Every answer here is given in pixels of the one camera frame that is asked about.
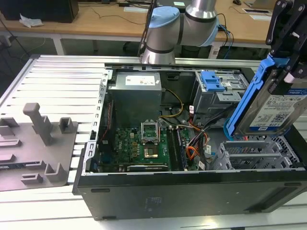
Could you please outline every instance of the hard drive label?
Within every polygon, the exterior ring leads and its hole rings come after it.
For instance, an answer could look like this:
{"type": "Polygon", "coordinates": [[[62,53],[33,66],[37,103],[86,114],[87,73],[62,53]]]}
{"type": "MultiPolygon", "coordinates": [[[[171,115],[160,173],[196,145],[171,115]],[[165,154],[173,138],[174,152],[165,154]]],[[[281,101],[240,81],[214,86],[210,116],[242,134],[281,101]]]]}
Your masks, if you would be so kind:
{"type": "Polygon", "coordinates": [[[295,104],[306,96],[271,95],[250,124],[251,130],[275,130],[295,110],[295,104]]]}

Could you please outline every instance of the blue plastic latch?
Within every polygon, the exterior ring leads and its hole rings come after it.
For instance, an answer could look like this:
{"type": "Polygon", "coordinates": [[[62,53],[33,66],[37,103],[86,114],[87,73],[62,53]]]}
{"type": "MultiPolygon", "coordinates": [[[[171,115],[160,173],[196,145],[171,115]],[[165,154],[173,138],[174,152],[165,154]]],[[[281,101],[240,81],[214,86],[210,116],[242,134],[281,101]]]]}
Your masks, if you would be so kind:
{"type": "Polygon", "coordinates": [[[214,71],[202,71],[201,80],[208,92],[224,92],[225,90],[214,71]]]}
{"type": "Polygon", "coordinates": [[[257,72],[246,89],[240,103],[236,107],[236,110],[232,114],[229,119],[228,124],[226,125],[226,129],[228,131],[229,136],[234,134],[236,125],[242,119],[244,111],[249,107],[248,103],[252,100],[253,95],[257,94],[264,85],[263,77],[267,72],[267,69],[272,66],[283,67],[288,63],[288,58],[272,58],[270,55],[267,56],[266,59],[262,60],[257,72]]]}

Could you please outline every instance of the yellow wire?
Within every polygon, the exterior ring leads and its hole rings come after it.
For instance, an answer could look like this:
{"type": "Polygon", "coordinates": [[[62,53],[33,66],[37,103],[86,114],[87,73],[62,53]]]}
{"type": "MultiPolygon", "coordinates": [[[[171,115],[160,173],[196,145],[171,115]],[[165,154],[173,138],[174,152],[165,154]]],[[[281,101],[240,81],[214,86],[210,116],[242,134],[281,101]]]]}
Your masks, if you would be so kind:
{"type": "Polygon", "coordinates": [[[181,108],[180,108],[180,110],[179,110],[179,112],[177,114],[174,114],[174,115],[161,115],[159,117],[171,118],[171,117],[179,116],[182,113],[182,111],[183,111],[183,103],[182,103],[181,99],[173,91],[171,91],[169,89],[165,89],[165,90],[169,91],[170,93],[172,93],[180,101],[181,108]]]}

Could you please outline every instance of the black computer tower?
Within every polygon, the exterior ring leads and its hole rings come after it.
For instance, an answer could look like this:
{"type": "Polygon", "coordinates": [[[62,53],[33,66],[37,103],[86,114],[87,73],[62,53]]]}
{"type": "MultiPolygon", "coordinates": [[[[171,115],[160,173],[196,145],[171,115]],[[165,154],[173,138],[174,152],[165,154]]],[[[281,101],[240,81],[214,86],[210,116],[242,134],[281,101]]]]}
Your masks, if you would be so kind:
{"type": "Polygon", "coordinates": [[[78,14],[77,0],[0,0],[6,20],[19,20],[20,14],[31,19],[71,23],[78,14]]]}

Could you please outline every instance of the desk leg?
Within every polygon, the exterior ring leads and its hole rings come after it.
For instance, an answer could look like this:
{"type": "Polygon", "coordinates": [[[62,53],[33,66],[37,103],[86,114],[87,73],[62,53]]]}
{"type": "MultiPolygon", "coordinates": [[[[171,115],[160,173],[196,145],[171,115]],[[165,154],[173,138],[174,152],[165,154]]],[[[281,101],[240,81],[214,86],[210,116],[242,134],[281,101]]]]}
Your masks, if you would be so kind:
{"type": "Polygon", "coordinates": [[[93,50],[95,54],[98,52],[98,41],[97,40],[93,40],[93,50]]]}
{"type": "Polygon", "coordinates": [[[56,47],[57,54],[65,55],[65,49],[62,45],[60,36],[53,37],[52,39],[53,39],[54,46],[56,47]]]}
{"type": "Polygon", "coordinates": [[[217,59],[217,55],[219,54],[220,48],[220,46],[217,46],[212,43],[208,59],[217,59]]]}
{"type": "Polygon", "coordinates": [[[0,36],[0,42],[3,43],[6,47],[11,47],[11,42],[9,40],[10,36],[0,36]]]}

